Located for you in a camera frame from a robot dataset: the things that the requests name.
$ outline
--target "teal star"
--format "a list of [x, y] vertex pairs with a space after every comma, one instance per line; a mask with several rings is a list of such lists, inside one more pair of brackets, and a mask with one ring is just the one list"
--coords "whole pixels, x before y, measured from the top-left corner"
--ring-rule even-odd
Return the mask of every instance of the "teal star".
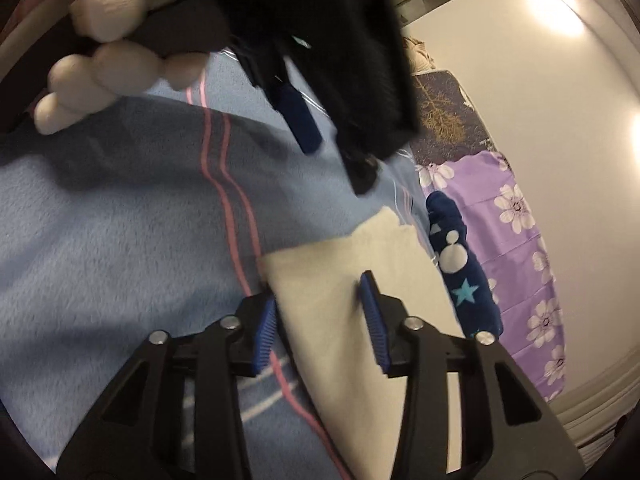
[[470, 286], [469, 282], [466, 280], [462, 284], [460, 288], [454, 288], [452, 293], [456, 295], [456, 306], [460, 306], [463, 301], [467, 300], [469, 303], [475, 303], [476, 299], [474, 298], [474, 292], [478, 290], [478, 286]]

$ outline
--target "metal screw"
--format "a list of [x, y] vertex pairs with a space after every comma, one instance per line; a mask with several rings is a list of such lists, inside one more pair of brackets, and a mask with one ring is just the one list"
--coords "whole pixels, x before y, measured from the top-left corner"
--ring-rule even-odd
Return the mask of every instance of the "metal screw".
[[152, 345], [163, 345], [169, 339], [169, 335], [164, 330], [156, 330], [149, 334], [149, 342]]
[[495, 335], [491, 332], [486, 332], [483, 330], [482, 332], [478, 332], [476, 334], [476, 341], [478, 341], [481, 345], [492, 345], [495, 343]]
[[424, 321], [419, 317], [409, 316], [404, 320], [404, 326], [409, 330], [420, 330], [424, 326]]
[[240, 324], [236, 316], [225, 316], [220, 320], [220, 326], [225, 330], [235, 330], [240, 327]]

